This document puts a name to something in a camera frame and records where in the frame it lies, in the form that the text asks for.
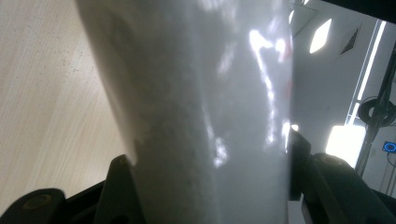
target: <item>ceiling light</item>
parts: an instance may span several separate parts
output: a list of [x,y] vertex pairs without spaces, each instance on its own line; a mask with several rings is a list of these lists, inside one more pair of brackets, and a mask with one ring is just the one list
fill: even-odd
[[270,49],[274,46],[271,41],[265,39],[257,30],[249,32],[249,41],[255,52],[259,52],[261,48]]
[[292,128],[294,131],[298,132],[298,125],[297,125],[297,124],[291,124],[291,128]]
[[378,49],[379,41],[381,40],[382,34],[384,33],[386,24],[387,23],[385,21],[382,21],[381,25],[379,26],[378,33],[376,34],[373,50],[372,50],[372,53],[370,54],[370,59],[367,64],[366,72],[364,73],[363,81],[361,82],[361,90],[359,91],[359,94],[358,94],[358,100],[361,100],[361,97],[363,96],[363,93],[364,93],[364,89],[366,89],[367,80],[369,79],[369,76],[370,76],[370,72],[371,72],[371,69],[373,66],[376,51]]
[[315,31],[314,39],[311,43],[311,49],[309,50],[310,53],[321,49],[326,44],[327,35],[329,33],[331,24],[332,19],[329,19]]

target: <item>black cable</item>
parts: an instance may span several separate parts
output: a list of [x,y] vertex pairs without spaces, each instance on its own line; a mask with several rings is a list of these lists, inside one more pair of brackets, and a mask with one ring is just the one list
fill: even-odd
[[[359,106],[358,109],[358,116],[361,121],[366,124],[372,124],[374,121],[375,112],[373,111],[373,115],[370,115],[370,111],[373,109],[375,110],[375,106],[378,103],[378,99],[368,100],[369,98],[365,99],[363,103]],[[379,110],[377,109],[378,113],[381,113],[380,116],[383,116],[381,124],[378,128],[381,127],[388,127],[389,125],[393,124],[396,120],[396,106],[391,102],[388,101],[386,105],[386,109]]]
[[376,98],[376,96],[367,97],[366,99],[363,100],[363,102],[361,102],[361,105],[364,104],[364,103],[366,103],[366,101],[368,101],[368,100],[370,100],[370,99],[373,99],[373,98]]
[[370,146],[374,142],[376,135],[378,134],[381,126],[390,125],[394,121],[394,120],[388,120],[389,123],[384,123],[384,117],[387,115],[386,112],[388,111],[389,105],[391,104],[389,103],[389,97],[392,87],[392,81],[395,78],[395,74],[396,74],[396,42],[395,45],[393,46],[387,71],[385,72],[384,78],[382,79],[382,84],[381,84],[381,88],[379,89],[377,99],[375,99],[373,115],[371,117],[369,116],[370,117],[369,122],[365,122],[369,124],[369,127],[367,128],[366,135],[364,136],[365,143],[361,147],[361,153],[358,157],[358,161],[356,162],[356,168],[355,168],[359,176],[363,176],[364,168],[368,160],[367,155],[370,154],[370,148],[367,146]]
[[389,160],[389,154],[390,154],[390,153],[388,153],[388,155],[387,155],[388,163],[389,163],[390,165],[392,165],[393,167],[396,167],[395,164],[393,164],[392,162],[390,162],[390,160]]

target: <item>white wall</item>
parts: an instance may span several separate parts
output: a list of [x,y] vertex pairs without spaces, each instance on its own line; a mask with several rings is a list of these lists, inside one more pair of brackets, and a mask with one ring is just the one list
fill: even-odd
[[[317,10],[318,13],[293,38],[295,54],[292,121],[299,125],[300,133],[311,143],[312,153],[315,154],[325,151],[332,127],[344,125],[346,121],[375,30],[376,19],[321,1],[311,0],[306,7]],[[298,18],[299,8],[295,8],[293,19]],[[328,19],[332,19],[332,25],[326,46],[310,54],[309,48],[316,29]],[[343,38],[360,24],[361,30],[355,48],[339,56]],[[395,27],[390,23],[386,26],[363,99],[378,94],[396,39]],[[396,103],[395,92],[391,96],[393,103]],[[393,167],[389,167],[386,154],[381,148],[384,141],[395,139],[395,131],[395,128],[381,129],[373,144],[363,177],[373,189],[381,189],[381,185],[382,188],[388,186],[389,181],[383,183],[383,178],[387,174],[390,178],[390,168]],[[290,223],[304,223],[300,203],[290,203],[289,210]]]

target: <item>light wood surface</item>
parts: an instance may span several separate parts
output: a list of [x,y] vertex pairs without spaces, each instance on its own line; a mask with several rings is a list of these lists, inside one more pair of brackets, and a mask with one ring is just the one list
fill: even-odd
[[0,214],[105,179],[124,149],[74,2],[0,1],[0,47]]

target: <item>white tube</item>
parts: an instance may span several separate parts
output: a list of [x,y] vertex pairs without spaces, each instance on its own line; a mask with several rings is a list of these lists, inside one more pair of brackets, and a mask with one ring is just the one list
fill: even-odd
[[147,222],[285,223],[288,3],[77,3]]

